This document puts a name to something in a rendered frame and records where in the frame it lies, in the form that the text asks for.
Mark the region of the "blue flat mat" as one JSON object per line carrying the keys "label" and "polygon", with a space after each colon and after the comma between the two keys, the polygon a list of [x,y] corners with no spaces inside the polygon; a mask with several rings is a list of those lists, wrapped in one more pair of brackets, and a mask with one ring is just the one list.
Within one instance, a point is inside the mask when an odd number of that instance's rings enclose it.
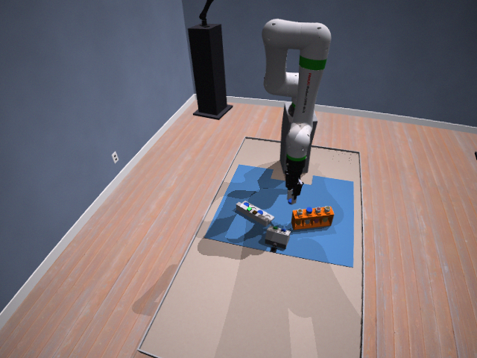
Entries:
{"label": "blue flat mat", "polygon": [[[353,181],[314,176],[303,184],[296,204],[288,204],[285,180],[271,179],[273,169],[238,165],[204,238],[271,251],[265,244],[270,226],[291,231],[286,249],[277,254],[353,268],[354,184]],[[275,218],[266,227],[236,209],[244,201]],[[334,212],[331,226],[294,230],[292,211],[329,206]]]}

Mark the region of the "white control panel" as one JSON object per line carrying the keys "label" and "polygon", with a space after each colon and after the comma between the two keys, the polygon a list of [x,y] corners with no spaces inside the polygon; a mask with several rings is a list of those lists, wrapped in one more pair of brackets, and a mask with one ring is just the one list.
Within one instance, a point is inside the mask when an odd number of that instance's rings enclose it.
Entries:
{"label": "white control panel", "polygon": [[271,251],[274,253],[277,251],[276,247],[286,249],[290,233],[289,230],[281,230],[281,228],[270,226],[266,232],[265,244],[272,245]]}

